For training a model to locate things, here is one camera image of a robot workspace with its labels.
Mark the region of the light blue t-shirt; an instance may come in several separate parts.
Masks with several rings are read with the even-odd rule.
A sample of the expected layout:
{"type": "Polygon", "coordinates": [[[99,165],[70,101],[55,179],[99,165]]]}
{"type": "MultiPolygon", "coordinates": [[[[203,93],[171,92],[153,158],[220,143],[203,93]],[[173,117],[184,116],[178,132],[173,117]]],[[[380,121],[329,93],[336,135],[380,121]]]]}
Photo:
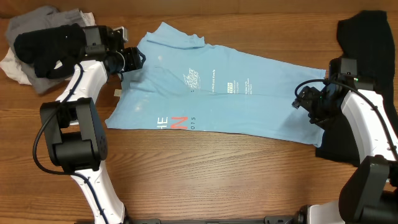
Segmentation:
{"type": "Polygon", "coordinates": [[[207,44],[162,23],[138,49],[142,69],[124,76],[111,129],[238,133],[319,146],[323,130],[292,102],[296,86],[321,69],[207,44]]]}

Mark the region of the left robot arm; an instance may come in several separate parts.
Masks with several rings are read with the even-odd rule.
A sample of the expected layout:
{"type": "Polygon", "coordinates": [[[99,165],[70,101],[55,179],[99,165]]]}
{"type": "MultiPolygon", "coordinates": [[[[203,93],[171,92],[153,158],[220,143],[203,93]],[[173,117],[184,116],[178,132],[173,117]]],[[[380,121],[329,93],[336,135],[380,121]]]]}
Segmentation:
{"type": "Polygon", "coordinates": [[[52,72],[70,77],[65,91],[40,107],[42,126],[33,145],[36,166],[46,173],[37,158],[37,145],[45,138],[49,158],[61,167],[54,174],[69,175],[80,187],[94,216],[94,223],[131,223],[106,169],[108,142],[96,100],[110,75],[124,76],[139,70],[146,61],[136,47],[126,48],[125,27],[61,26],[64,35],[56,39],[66,45],[62,60],[52,72]]]}

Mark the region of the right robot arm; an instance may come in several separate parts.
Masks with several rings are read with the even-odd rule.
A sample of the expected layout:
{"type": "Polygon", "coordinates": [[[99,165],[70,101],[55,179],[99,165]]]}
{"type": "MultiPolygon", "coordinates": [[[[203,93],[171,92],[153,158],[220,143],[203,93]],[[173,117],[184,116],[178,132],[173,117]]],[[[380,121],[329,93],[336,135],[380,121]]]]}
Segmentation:
{"type": "Polygon", "coordinates": [[[302,208],[290,223],[397,223],[397,136],[372,79],[359,76],[357,61],[335,58],[322,90],[308,81],[294,90],[294,108],[308,111],[310,123],[330,129],[338,118],[349,124],[360,164],[339,199],[302,208]]]}

